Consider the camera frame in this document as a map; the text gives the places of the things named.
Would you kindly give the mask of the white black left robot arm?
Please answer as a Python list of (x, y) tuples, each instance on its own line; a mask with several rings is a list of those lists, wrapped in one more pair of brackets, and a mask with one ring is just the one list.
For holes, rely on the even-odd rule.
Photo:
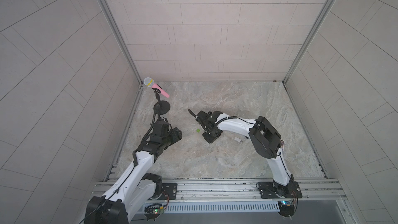
[(133, 161), (101, 197), (92, 197), (82, 224), (129, 224), (148, 199), (162, 194), (162, 177), (148, 171), (166, 149), (182, 139), (182, 132), (163, 117), (170, 108), (167, 101), (155, 103), (150, 129), (133, 152)]

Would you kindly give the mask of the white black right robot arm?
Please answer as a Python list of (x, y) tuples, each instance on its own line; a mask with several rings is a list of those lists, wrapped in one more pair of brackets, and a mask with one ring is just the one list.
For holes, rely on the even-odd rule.
[(203, 137), (206, 142), (212, 144), (223, 131), (240, 134), (251, 140), (255, 151), (268, 162), (272, 171), (272, 182), (258, 182), (262, 198), (276, 196), (281, 199), (302, 198), (302, 192), (293, 174), (285, 163), (284, 141), (280, 133), (265, 117), (257, 119), (242, 119), (237, 116), (229, 116), (220, 111), (204, 112), (198, 114), (188, 110), (195, 120), (204, 129)]

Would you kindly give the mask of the pink toy microphone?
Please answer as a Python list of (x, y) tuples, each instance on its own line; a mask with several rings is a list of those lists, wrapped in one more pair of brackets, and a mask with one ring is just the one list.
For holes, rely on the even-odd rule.
[(150, 77), (146, 77), (143, 81), (143, 84), (146, 87), (149, 87), (153, 90), (155, 90), (156, 92), (160, 93), (161, 95), (163, 95), (166, 98), (169, 98), (170, 95), (168, 93), (166, 93), (158, 84), (155, 83), (155, 81), (150, 78)]

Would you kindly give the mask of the colourful small card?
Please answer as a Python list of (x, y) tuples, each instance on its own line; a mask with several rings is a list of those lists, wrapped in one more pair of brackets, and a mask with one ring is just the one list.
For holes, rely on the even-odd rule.
[(283, 154), (283, 152), (284, 152), (284, 144), (285, 144), (285, 142), (283, 140), (280, 140), (280, 142), (279, 142), (279, 152), (281, 154)]

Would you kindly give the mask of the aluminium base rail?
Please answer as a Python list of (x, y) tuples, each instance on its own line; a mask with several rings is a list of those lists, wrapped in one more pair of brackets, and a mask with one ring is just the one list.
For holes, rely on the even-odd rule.
[(111, 216), (132, 218), (143, 214), (155, 219), (162, 214), (277, 212), (292, 217), (298, 204), (307, 201), (346, 200), (337, 179), (297, 179), (283, 196), (270, 179), (166, 179), (146, 175), (137, 187), (122, 179), (97, 183), (85, 221), (109, 223)]

